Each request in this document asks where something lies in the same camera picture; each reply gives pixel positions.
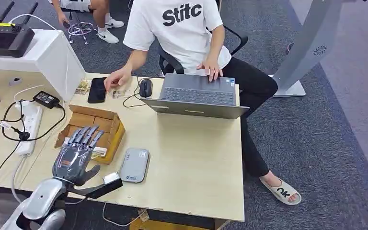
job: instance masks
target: laptop lid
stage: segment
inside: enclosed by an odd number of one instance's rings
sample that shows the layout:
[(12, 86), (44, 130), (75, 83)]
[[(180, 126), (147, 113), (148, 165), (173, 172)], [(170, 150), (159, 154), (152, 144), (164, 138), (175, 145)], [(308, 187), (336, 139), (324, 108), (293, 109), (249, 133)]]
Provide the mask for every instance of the laptop lid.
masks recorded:
[(181, 114), (192, 116), (206, 116), (225, 119), (237, 119), (249, 107), (234, 105), (204, 104), (192, 102), (168, 101), (162, 99), (141, 98), (150, 108), (157, 113)]

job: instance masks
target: office chair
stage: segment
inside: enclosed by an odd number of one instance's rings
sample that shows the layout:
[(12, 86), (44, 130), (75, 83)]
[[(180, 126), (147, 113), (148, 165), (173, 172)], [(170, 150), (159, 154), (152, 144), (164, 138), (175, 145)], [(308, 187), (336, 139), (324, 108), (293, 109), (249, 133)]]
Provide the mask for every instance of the office chair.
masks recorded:
[[(236, 49), (234, 49), (230, 53), (233, 56), (234, 54), (236, 54), (236, 52), (238, 52), (242, 47), (246, 45), (249, 38), (247, 35), (236, 32), (228, 28), (227, 26), (224, 26), (224, 27), (226, 30), (228, 30), (229, 32), (231, 32), (232, 34), (234, 34), (241, 40), (241, 43), (239, 44), (239, 46), (236, 47)], [(173, 56), (171, 56), (166, 51), (164, 51), (160, 45), (159, 45), (159, 55), (160, 55), (159, 66), (160, 66), (162, 74), (166, 75), (167, 73), (174, 73), (174, 71), (178, 74), (184, 74), (183, 66)]]
[(85, 37), (85, 35), (91, 33), (94, 29), (94, 26), (92, 23), (85, 23), (85, 22), (81, 22), (78, 14), (79, 13), (84, 13), (83, 11), (77, 11), (77, 10), (70, 10), (70, 9), (66, 9), (66, 8), (61, 8), (61, 11), (63, 12), (69, 12), (69, 19), (70, 21), (72, 21), (73, 17), (72, 17), (72, 13), (75, 13), (75, 16), (77, 18), (77, 23), (70, 25), (69, 27), (69, 42), (73, 43), (74, 40), (72, 39), (72, 36), (82, 36), (82, 38), (84, 38), (85, 44), (88, 45), (89, 42), (87, 41), (87, 38)]

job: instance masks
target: stand base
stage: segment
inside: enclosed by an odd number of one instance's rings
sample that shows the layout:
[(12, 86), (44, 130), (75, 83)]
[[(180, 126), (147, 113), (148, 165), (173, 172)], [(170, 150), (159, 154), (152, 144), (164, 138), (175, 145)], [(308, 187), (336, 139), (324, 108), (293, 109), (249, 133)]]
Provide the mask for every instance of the stand base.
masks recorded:
[(305, 96), (305, 90), (301, 85), (300, 81), (297, 81), (294, 85), (292, 85), (288, 90), (285, 91), (277, 91), (273, 97), (302, 97)]

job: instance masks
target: laptop keyboard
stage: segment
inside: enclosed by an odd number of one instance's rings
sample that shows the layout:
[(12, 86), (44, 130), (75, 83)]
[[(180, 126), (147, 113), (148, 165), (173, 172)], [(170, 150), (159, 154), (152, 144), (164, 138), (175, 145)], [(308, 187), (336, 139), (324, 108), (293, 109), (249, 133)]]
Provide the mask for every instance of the laptop keyboard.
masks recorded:
[(233, 105), (233, 93), (179, 88), (164, 88), (164, 98), (170, 101)]

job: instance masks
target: robot finger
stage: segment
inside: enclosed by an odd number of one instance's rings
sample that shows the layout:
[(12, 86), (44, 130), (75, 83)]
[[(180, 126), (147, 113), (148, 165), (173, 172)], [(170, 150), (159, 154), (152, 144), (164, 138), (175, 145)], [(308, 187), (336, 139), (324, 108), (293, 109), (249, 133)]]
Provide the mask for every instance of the robot finger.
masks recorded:
[(93, 149), (95, 148), (96, 143), (98, 142), (99, 138), (104, 134), (103, 131), (99, 131), (99, 133), (92, 139), (89, 148)]
[(75, 139), (74, 143), (81, 144), (82, 138), (85, 136), (85, 133), (90, 127), (84, 127), (81, 132), (78, 134), (77, 138)]
[(85, 136), (84, 140), (82, 141), (82, 144), (86, 145), (91, 140), (91, 137), (93, 136), (94, 132), (99, 128), (99, 126), (92, 126), (90, 130), (88, 130), (87, 135)]
[(72, 134), (72, 136), (70, 137), (69, 141), (67, 142), (67, 144), (72, 144), (75, 140), (75, 138), (77, 138), (78, 133), (81, 131), (81, 129), (77, 129), (74, 131), (74, 133)]

